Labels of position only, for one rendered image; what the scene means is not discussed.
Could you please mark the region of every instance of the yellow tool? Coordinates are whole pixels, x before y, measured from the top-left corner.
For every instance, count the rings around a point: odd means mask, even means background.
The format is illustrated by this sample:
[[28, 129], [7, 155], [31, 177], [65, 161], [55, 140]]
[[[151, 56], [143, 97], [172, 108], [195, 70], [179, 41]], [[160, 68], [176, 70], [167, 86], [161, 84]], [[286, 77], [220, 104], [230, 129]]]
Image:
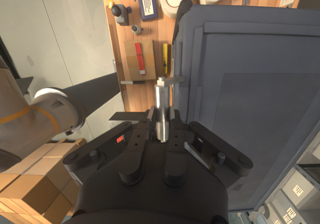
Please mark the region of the yellow tool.
[[167, 65], [168, 65], [167, 49], [168, 49], [168, 44], [167, 43], [163, 43], [162, 44], [162, 74], [167, 74]]
[[114, 6], [114, 2], [113, 2], [113, 0], [110, 0], [109, 1], [109, 9], [111, 9], [113, 6]]

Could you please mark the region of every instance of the orange stripe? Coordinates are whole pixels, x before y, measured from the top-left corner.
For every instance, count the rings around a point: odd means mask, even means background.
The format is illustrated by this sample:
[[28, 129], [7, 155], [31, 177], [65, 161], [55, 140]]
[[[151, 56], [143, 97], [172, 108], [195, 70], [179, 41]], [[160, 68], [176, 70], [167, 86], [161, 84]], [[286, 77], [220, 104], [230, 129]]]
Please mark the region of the orange stripe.
[[6, 117], [3, 117], [3, 118], [0, 118], [0, 124], [3, 124], [3, 123], [6, 123], [6, 122], [10, 122], [12, 120], [15, 120], [23, 115], [25, 115], [26, 113], [28, 113], [30, 111], [30, 107], [27, 106], [25, 109], [17, 112], [17, 113], [14, 113], [12, 115], [9, 115], [9, 116], [6, 116]]
[[34, 105], [30, 105], [31, 108], [36, 109], [37, 111], [42, 112], [45, 116], [47, 116], [49, 118], [49, 120], [52, 122], [52, 124], [54, 125], [55, 128], [55, 135], [57, 135], [59, 133], [59, 126], [58, 123], [56, 122], [56, 120], [43, 108], [34, 106]]

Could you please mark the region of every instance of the white label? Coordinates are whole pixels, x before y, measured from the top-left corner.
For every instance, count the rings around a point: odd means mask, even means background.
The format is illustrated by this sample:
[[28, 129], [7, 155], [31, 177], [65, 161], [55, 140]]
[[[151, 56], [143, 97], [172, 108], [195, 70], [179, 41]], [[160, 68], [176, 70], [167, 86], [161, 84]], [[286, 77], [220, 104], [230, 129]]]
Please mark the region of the white label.
[[292, 4], [293, 2], [294, 2], [294, 0], [280, 0], [279, 7]]
[[286, 221], [287, 224], [290, 224], [292, 222], [292, 219], [290, 218], [290, 216], [288, 214], [283, 216], [283, 219], [284, 219], [284, 221]]
[[288, 213], [288, 215], [290, 216], [290, 218], [292, 219], [292, 218], [294, 218], [294, 217], [296, 217], [296, 213], [293, 211], [293, 209], [290, 207], [288, 210], [287, 210], [287, 213]]
[[152, 0], [142, 0], [142, 5], [144, 6], [145, 16], [149, 16], [154, 13], [154, 6], [152, 5]]
[[296, 193], [296, 195], [298, 197], [303, 193], [303, 190], [298, 185], [296, 185], [296, 187], [293, 189], [293, 191], [294, 191], [294, 193]]

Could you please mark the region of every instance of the wooden table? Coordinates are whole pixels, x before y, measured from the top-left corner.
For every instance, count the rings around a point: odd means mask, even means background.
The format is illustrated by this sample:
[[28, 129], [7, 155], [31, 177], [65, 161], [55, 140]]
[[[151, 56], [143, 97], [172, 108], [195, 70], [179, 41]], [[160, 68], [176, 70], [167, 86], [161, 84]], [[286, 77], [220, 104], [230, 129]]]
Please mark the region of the wooden table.
[[[175, 19], [169, 18], [163, 14], [158, 7], [158, 19], [151, 21], [142, 21], [138, 0], [114, 0], [114, 4], [123, 4], [131, 7], [132, 12], [129, 13], [129, 25], [120, 26], [115, 22], [115, 17], [109, 9], [109, 0], [103, 0], [109, 32], [111, 37], [111, 45], [114, 52], [114, 60], [116, 64], [117, 76], [119, 79], [120, 91], [124, 102], [126, 112], [143, 112], [155, 105], [154, 85], [156, 80], [147, 80], [145, 84], [121, 85], [120, 81], [130, 81], [130, 72], [127, 66], [124, 41], [153, 39], [155, 48], [155, 67], [156, 77], [162, 74], [162, 44], [167, 43], [168, 48], [168, 69], [166, 77], [172, 76], [171, 68], [171, 47], [172, 36], [175, 28]], [[194, 4], [198, 4], [197, 0], [192, 0]], [[279, 7], [280, 0], [249, 0], [248, 6], [266, 6]], [[294, 0], [292, 8], [297, 8], [299, 0]], [[218, 5], [242, 5], [242, 0], [220, 0]], [[131, 31], [132, 25], [138, 25], [144, 29], [141, 35], [134, 35]], [[170, 93], [170, 104], [172, 105], [172, 93]]]

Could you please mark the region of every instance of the wooden surface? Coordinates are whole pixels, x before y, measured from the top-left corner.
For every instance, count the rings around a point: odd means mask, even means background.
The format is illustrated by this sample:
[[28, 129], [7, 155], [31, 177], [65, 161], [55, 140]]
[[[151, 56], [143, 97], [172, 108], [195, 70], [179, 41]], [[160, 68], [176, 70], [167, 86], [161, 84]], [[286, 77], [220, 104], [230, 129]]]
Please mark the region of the wooden surface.
[[[162, 74], [162, 44], [168, 44], [168, 68], [166, 77], [172, 76], [172, 36], [175, 28], [175, 19], [163, 14], [158, 7], [158, 19], [142, 21], [138, 0], [114, 0], [114, 4], [123, 4], [131, 7], [129, 13], [129, 25], [120, 26], [115, 22], [115, 18], [109, 9], [109, 1], [103, 0], [105, 12], [113, 47], [114, 59], [116, 63], [117, 76], [119, 78], [120, 91], [124, 102], [124, 109], [127, 112], [142, 112], [155, 105], [154, 85], [156, 80], [147, 80], [145, 84], [121, 85], [120, 81], [130, 81], [130, 72], [127, 66], [124, 41], [133, 40], [154, 40], [156, 78]], [[278, 7], [280, 0], [249, 0], [248, 6]], [[294, 0], [293, 8], [297, 8], [299, 0]], [[220, 0], [218, 5], [242, 5], [242, 0]], [[144, 29], [141, 35], [135, 35], [131, 31], [132, 25], [138, 25]], [[170, 105], [172, 105], [172, 92], [170, 92]]]

